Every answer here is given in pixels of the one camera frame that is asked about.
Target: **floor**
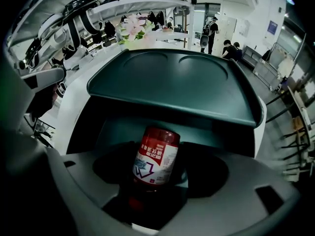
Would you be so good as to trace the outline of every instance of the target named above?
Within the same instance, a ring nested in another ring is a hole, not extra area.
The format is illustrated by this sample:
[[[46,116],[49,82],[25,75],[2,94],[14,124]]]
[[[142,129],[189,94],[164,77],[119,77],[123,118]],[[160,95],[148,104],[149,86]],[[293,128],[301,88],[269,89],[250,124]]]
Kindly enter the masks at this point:
[[[252,73],[251,70],[242,63],[239,63],[239,65],[246,74],[257,95],[265,103],[268,103],[277,97],[274,92],[270,92],[270,90]],[[267,119],[276,115],[284,108],[285,105],[281,99],[271,103],[267,106]],[[256,159],[279,173],[282,173],[283,170],[294,168],[294,166],[289,164],[299,162],[298,156],[294,156],[287,160],[283,160],[283,158],[294,154],[296,152],[296,148],[281,148],[282,146],[287,146],[294,141],[294,136],[283,139],[283,135],[292,132],[294,132],[294,130],[292,126],[292,117],[289,112],[286,112],[275,120],[267,123]]]

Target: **dark green tray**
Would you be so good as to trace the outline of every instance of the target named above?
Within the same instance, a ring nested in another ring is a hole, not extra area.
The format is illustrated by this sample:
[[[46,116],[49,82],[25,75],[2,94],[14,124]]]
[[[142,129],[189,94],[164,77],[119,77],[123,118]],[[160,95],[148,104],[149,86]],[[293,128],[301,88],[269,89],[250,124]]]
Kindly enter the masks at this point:
[[[256,127],[263,110],[234,60],[171,49],[124,51],[88,82],[91,96]]]

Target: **flower bouquet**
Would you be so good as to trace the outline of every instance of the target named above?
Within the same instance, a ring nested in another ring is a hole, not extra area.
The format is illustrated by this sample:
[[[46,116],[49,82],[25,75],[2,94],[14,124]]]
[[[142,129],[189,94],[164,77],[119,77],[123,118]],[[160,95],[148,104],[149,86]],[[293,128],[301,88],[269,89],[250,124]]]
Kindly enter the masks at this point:
[[[132,14],[116,26],[116,34],[120,40],[118,44],[130,50],[150,48],[156,40],[152,34],[154,27],[147,14]]]

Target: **product label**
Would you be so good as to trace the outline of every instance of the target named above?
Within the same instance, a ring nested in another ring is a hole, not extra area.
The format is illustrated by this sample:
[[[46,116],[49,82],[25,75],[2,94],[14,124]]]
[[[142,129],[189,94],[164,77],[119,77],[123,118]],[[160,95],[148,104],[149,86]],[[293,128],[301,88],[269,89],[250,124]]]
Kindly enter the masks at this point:
[[[134,175],[149,184],[167,183],[178,148],[156,139],[143,141],[133,164]]]

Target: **ceiling light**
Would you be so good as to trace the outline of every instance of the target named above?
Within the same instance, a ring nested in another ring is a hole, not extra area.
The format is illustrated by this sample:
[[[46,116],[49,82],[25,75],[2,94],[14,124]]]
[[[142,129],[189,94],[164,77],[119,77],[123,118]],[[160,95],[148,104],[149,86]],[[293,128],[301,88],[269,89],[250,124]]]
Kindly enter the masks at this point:
[[[297,42],[299,42],[299,43],[301,43],[302,42],[302,40],[297,36],[297,35],[294,35],[294,37],[293,37]]]
[[[295,2],[293,0],[286,0],[289,4],[295,5]]]

